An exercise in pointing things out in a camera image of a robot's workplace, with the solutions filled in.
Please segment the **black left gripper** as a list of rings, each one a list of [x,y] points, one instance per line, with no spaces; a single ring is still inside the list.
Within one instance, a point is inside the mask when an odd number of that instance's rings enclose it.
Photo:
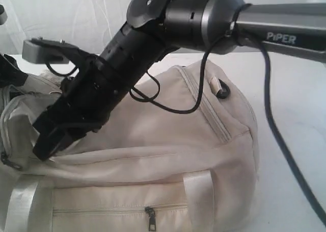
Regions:
[[[1,88],[9,85],[23,86],[27,78],[28,74],[19,69],[12,56],[1,54]]]

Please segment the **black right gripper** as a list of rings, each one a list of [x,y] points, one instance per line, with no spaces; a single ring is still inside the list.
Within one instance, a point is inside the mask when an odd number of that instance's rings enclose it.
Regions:
[[[132,87],[132,58],[86,56],[76,66],[78,74],[33,124],[33,153],[41,161],[100,130]]]

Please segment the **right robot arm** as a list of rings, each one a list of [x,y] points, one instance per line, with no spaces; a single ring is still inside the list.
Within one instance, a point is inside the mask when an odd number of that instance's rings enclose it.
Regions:
[[[132,86],[156,62],[180,48],[219,55],[237,46],[325,62],[325,4],[252,5],[244,0],[131,0],[126,22],[100,55],[71,44],[32,39],[62,56],[78,74],[34,122],[33,148],[45,161],[88,132],[96,132]]]

